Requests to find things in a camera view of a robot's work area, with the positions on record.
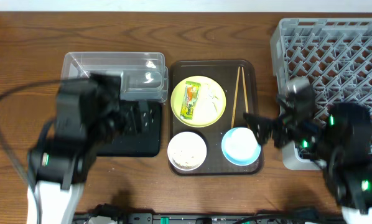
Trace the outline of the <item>green yellow snack wrapper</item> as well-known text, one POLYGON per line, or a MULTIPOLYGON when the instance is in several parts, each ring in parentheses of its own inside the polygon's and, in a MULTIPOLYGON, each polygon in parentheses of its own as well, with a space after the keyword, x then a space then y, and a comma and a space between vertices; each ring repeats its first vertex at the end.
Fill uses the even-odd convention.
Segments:
POLYGON ((185 82, 185 93, 180 110, 181 119, 193 119, 193 112, 198 100, 201 84, 192 81, 185 82))

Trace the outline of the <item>white bowl with rice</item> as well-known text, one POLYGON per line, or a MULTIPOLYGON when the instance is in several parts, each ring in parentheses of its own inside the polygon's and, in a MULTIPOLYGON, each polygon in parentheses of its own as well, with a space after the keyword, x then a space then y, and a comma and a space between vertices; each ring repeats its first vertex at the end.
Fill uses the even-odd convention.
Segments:
POLYGON ((195 170, 204 163, 207 157, 207 145, 197 133, 181 132, 169 141, 167 157, 176 169, 195 170))

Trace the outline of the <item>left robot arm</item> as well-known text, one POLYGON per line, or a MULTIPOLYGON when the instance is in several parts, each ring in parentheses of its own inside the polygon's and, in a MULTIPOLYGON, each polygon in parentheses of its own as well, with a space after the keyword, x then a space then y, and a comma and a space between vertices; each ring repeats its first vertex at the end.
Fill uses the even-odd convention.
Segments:
POLYGON ((149 127, 147 103, 125 101, 120 76, 92 73, 60 81, 56 117, 28 152, 28 223, 72 223, 98 151, 120 135, 149 127))

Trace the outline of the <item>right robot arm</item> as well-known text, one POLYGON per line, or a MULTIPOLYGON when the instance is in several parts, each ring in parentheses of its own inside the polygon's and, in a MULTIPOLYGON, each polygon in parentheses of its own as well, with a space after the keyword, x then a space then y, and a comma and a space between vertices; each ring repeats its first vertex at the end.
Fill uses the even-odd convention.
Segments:
POLYGON ((285 113, 276 119, 244 113, 257 142, 274 140, 277 148, 299 142, 314 159, 323 160, 323 177, 347 223, 372 223, 372 157, 368 154, 372 122, 368 109, 356 103, 330 108, 325 127, 312 121, 315 98, 307 94, 278 96, 285 113))

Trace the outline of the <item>white tissue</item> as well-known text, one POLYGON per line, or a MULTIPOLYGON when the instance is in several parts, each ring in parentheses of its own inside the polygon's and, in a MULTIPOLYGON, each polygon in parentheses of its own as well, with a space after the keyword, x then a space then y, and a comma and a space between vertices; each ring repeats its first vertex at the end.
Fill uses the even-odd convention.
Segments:
POLYGON ((203 90, 203 98, 205 101, 209 102, 212 108, 215 110, 215 113, 218 113, 218 108, 216 107, 216 103, 218 102, 219 98, 215 95, 215 92, 211 89, 210 85, 204 83, 202 85, 203 90))

